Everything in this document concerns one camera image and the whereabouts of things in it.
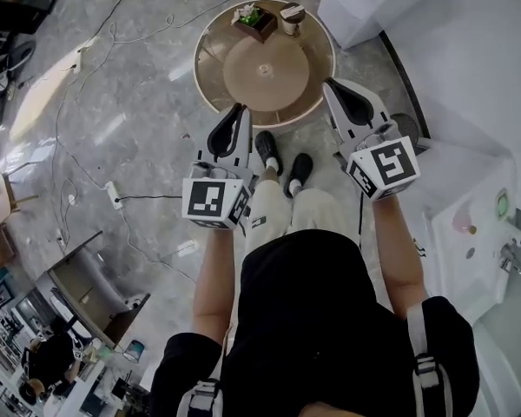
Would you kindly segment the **pink bottle with gold cap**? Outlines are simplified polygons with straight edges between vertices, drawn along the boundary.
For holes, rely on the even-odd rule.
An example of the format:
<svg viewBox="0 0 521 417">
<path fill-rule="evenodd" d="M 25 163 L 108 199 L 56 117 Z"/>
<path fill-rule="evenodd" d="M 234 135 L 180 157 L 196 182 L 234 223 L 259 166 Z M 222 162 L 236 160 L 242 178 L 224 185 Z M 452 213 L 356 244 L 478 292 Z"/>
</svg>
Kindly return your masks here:
<svg viewBox="0 0 521 417">
<path fill-rule="evenodd" d="M 452 218 L 452 227 L 461 234 L 475 235 L 478 231 L 473 224 L 468 204 L 461 205 Z"/>
</svg>

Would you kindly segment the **person's black shoe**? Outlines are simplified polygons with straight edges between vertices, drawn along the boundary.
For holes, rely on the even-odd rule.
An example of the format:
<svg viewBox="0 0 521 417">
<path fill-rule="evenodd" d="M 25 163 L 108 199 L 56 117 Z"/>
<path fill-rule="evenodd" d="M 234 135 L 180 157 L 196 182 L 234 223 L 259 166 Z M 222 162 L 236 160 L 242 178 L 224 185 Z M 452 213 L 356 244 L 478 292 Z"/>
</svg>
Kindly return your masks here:
<svg viewBox="0 0 521 417">
<path fill-rule="evenodd" d="M 300 153 L 298 154 L 293 161 L 292 169 L 288 175 L 288 178 L 286 180 L 286 184 L 289 180 L 292 179 L 299 179 L 302 184 L 303 188 L 305 186 L 305 183 L 307 182 L 307 179 L 313 172 L 313 159 L 310 155 L 306 153 Z"/>
<path fill-rule="evenodd" d="M 264 167 L 266 159 L 271 156 L 276 157 L 283 167 L 275 137 L 271 132 L 263 130 L 258 133 L 254 139 L 254 145 Z"/>
</svg>

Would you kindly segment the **black scooter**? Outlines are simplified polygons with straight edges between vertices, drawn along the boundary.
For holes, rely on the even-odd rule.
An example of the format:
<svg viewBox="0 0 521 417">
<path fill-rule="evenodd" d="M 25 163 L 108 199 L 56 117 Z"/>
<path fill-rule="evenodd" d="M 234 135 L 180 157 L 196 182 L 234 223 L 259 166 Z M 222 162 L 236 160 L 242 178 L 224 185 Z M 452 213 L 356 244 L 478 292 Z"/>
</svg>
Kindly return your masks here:
<svg viewBox="0 0 521 417">
<path fill-rule="evenodd" d="M 36 42 L 28 40 L 16 44 L 17 33 L 0 31 L 0 76 L 15 80 L 25 64 L 32 58 Z"/>
</svg>

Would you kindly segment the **black mesh waste bin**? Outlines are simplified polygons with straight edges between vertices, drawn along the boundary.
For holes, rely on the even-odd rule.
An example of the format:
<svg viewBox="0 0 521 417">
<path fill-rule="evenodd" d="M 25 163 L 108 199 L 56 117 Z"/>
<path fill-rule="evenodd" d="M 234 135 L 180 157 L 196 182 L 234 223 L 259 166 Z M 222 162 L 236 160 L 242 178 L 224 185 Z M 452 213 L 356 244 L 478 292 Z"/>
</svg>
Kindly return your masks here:
<svg viewBox="0 0 521 417">
<path fill-rule="evenodd" d="M 406 113 L 394 113 L 391 118 L 397 123 L 399 133 L 410 138 L 412 145 L 419 141 L 419 127 L 417 122 Z"/>
</svg>

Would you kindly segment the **teal round container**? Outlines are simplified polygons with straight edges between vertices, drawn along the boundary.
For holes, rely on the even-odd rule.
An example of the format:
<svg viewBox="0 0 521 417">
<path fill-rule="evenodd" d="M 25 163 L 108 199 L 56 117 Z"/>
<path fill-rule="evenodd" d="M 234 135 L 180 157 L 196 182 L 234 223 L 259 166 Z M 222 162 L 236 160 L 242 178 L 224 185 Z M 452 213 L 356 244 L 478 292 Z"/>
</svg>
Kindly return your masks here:
<svg viewBox="0 0 521 417">
<path fill-rule="evenodd" d="M 146 349 L 146 346 L 136 339 L 133 339 L 123 350 L 122 355 L 132 363 L 138 364 Z"/>
</svg>

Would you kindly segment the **person's right forearm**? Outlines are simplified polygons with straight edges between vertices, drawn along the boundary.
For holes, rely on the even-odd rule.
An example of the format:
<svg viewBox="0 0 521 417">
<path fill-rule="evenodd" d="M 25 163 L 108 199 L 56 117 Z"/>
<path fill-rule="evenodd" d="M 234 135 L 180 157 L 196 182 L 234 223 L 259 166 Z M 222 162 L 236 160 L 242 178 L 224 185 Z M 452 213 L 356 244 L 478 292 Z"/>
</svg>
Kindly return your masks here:
<svg viewBox="0 0 521 417">
<path fill-rule="evenodd" d="M 418 250 L 409 233 L 398 198 L 373 203 L 379 263 L 393 312 L 401 319 L 427 298 Z"/>
</svg>

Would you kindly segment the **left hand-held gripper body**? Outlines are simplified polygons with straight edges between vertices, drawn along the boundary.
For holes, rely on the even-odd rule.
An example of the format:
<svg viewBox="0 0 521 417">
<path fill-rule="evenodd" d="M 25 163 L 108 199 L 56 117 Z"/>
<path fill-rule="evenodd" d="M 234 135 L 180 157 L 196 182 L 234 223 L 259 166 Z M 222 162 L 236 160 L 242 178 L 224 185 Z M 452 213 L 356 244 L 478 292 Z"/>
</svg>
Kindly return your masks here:
<svg viewBox="0 0 521 417">
<path fill-rule="evenodd" d="M 181 216 L 202 228 L 235 229 L 255 182 L 249 168 L 195 161 L 190 176 L 182 181 Z"/>
</svg>

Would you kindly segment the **brown planter with pink flower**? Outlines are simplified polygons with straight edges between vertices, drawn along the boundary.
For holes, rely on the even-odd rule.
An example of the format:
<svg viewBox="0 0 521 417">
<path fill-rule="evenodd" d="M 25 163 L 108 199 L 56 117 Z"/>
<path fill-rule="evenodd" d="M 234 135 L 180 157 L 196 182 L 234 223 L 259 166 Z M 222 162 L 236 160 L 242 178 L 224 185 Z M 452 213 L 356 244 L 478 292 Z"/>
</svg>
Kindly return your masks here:
<svg viewBox="0 0 521 417">
<path fill-rule="evenodd" d="M 231 24 L 260 43 L 264 43 L 278 27 L 276 15 L 253 3 L 238 7 Z"/>
</svg>

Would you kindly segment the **black curved floor rail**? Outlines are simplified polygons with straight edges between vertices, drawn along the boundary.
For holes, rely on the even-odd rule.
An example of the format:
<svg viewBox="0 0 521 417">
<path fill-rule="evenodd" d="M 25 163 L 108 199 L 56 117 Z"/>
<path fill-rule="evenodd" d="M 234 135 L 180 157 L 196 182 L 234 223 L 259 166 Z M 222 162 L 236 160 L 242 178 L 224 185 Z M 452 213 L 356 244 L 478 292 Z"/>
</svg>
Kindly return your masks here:
<svg viewBox="0 0 521 417">
<path fill-rule="evenodd" d="M 425 115 L 424 115 L 424 112 L 421 108 L 421 105 L 420 105 L 420 102 L 419 102 L 419 99 L 418 99 L 418 96 L 417 96 L 417 93 L 412 85 L 412 81 L 410 79 L 410 77 L 408 76 L 407 72 L 406 72 L 406 68 L 404 66 L 404 64 L 402 63 L 401 59 L 399 58 L 399 55 L 396 51 L 396 49 L 394 48 L 389 36 L 386 34 L 386 32 L 384 30 L 382 30 L 380 33 L 379 33 L 379 38 L 381 40 L 381 42 L 383 43 L 384 47 L 386 48 L 386 51 L 388 53 L 388 55 L 390 56 L 390 58 L 392 59 L 392 62 L 399 74 L 399 77 L 406 89 L 406 93 L 408 95 L 408 98 L 410 100 L 410 103 L 412 105 L 412 108 L 413 108 L 413 111 L 414 111 L 414 114 L 415 114 L 415 117 L 416 117 L 416 122 L 419 126 L 419 132 L 420 134 L 426 138 L 426 139 L 430 139 L 431 138 L 431 134 L 430 134 L 430 131 L 428 129 L 428 125 L 427 125 L 427 122 L 426 122 L 426 119 L 425 119 Z"/>
</svg>

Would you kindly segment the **person's left forearm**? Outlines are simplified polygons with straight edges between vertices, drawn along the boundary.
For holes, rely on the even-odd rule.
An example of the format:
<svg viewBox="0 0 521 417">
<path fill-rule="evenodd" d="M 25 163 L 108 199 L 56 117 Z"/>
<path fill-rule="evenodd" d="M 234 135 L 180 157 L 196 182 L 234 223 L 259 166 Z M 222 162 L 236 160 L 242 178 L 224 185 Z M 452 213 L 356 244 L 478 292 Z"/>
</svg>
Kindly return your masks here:
<svg viewBox="0 0 521 417">
<path fill-rule="evenodd" d="M 234 231 L 211 229 L 193 300 L 195 333 L 222 344 L 235 298 Z"/>
</svg>

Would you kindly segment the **white washbasin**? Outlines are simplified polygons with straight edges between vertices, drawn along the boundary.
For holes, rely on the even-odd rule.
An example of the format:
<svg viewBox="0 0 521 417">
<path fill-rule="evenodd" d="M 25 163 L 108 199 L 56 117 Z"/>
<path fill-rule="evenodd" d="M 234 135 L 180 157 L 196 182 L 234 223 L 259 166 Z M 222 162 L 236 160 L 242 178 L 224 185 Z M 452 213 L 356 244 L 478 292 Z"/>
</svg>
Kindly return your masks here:
<svg viewBox="0 0 521 417">
<path fill-rule="evenodd" d="M 520 244 L 521 231 L 515 226 L 515 162 L 498 159 L 490 169 L 456 182 L 442 187 L 423 210 L 425 285 L 430 295 L 444 296 L 474 324 L 504 300 L 508 273 L 499 267 L 501 248 L 510 242 Z M 496 195 L 502 188 L 510 191 L 515 206 L 515 216 L 508 221 L 495 216 Z M 463 204 L 470 207 L 478 229 L 475 235 L 452 227 L 452 218 Z"/>
</svg>

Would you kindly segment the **person's cream shorts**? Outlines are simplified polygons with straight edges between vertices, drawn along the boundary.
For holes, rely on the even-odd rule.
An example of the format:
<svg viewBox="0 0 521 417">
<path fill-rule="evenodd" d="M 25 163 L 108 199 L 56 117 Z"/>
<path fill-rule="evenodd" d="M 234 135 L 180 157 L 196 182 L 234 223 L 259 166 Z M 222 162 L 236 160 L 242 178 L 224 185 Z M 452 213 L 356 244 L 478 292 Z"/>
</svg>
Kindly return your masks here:
<svg viewBox="0 0 521 417">
<path fill-rule="evenodd" d="M 274 182 L 256 185 L 252 197 L 245 253 L 284 235 L 317 229 L 359 240 L 345 207 L 320 189 L 307 189 L 298 200 L 288 200 Z"/>
</svg>

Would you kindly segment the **round beige side table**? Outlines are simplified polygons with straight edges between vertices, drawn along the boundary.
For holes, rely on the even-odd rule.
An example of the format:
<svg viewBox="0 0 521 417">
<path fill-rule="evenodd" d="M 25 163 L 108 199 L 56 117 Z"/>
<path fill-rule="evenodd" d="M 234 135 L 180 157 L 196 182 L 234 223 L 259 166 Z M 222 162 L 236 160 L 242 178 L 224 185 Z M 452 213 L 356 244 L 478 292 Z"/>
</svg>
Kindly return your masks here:
<svg viewBox="0 0 521 417">
<path fill-rule="evenodd" d="M 260 43 L 236 29 L 234 8 L 219 13 L 195 47 L 194 77 L 206 104 L 221 113 L 235 103 L 246 105 L 255 129 L 291 129 L 323 102 L 322 82 L 333 76 L 336 54 L 326 28 L 307 13 L 298 36 L 289 36 L 278 22 Z M 257 75 L 270 63 L 272 78 Z"/>
</svg>

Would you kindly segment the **person's right black shoe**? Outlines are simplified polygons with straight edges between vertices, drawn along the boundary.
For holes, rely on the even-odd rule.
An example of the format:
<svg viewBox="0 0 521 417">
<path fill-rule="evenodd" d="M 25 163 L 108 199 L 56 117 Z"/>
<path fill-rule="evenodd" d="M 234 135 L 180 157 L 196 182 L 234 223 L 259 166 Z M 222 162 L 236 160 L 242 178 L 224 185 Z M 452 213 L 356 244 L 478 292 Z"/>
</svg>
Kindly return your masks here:
<svg viewBox="0 0 521 417">
<path fill-rule="evenodd" d="M 288 178 L 286 180 L 286 184 L 289 180 L 292 179 L 299 179 L 302 184 L 303 188 L 305 186 L 305 183 L 307 182 L 307 179 L 313 172 L 313 159 L 310 155 L 306 153 L 300 153 L 298 154 L 293 161 L 292 169 L 288 175 Z"/>
</svg>

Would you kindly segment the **person's black t-shirt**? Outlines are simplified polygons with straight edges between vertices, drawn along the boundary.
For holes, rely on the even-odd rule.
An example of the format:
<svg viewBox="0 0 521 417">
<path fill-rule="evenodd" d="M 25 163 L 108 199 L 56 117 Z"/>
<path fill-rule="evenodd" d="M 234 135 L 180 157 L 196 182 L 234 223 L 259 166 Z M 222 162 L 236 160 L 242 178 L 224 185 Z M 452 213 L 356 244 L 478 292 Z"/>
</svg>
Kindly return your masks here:
<svg viewBox="0 0 521 417">
<path fill-rule="evenodd" d="M 365 417 L 415 417 L 408 324 L 377 302 L 357 245 L 308 229 L 244 260 L 238 326 L 172 336 L 150 392 L 151 417 L 176 417 L 183 395 L 221 369 L 223 417 L 299 417 L 322 403 Z"/>
</svg>

